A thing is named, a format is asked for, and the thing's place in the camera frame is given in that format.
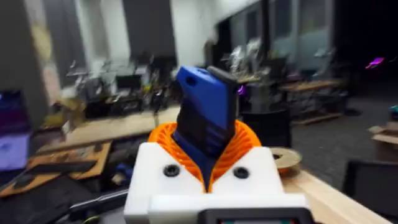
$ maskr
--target black chair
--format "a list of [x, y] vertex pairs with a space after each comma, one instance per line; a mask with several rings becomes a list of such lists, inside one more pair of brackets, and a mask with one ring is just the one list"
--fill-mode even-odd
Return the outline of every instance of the black chair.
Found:
[[290, 113], [277, 110], [269, 113], [242, 113], [243, 122], [257, 134], [263, 146], [292, 147]]
[[349, 161], [343, 192], [374, 212], [398, 220], [398, 163]]

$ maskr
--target equipment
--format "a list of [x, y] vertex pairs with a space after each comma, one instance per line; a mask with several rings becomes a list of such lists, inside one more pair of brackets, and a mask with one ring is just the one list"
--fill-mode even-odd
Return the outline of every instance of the equipment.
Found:
[[285, 194], [271, 150], [235, 120], [236, 79], [182, 67], [176, 123], [141, 144], [126, 223], [314, 223], [303, 195]]

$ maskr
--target purple screen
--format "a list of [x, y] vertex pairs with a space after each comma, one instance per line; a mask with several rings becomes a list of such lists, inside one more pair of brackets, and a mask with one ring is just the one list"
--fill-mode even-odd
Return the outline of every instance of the purple screen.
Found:
[[19, 91], [0, 91], [0, 136], [30, 129]]

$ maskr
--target orange 3d-printed part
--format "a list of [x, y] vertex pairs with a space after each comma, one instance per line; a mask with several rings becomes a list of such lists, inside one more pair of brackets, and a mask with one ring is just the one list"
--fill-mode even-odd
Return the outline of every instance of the orange 3d-printed part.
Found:
[[[148, 142], [156, 142], [162, 146], [174, 159], [184, 166], [202, 184], [203, 176], [199, 167], [194, 161], [177, 145], [172, 134], [177, 123], [165, 123], [155, 128], [148, 139]], [[256, 134], [244, 123], [235, 121], [235, 135], [217, 160], [210, 177], [209, 192], [211, 185], [220, 178], [229, 168], [242, 158], [253, 147], [261, 146]]]

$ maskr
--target computer monitor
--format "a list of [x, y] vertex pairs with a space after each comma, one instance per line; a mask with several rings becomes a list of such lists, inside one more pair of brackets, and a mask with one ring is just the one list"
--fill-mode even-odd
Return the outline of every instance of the computer monitor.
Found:
[[22, 93], [0, 90], [0, 136], [30, 131], [30, 123]]
[[125, 76], [116, 76], [116, 86], [118, 90], [128, 89], [130, 91], [140, 90], [141, 76], [140, 75], [125, 75]]

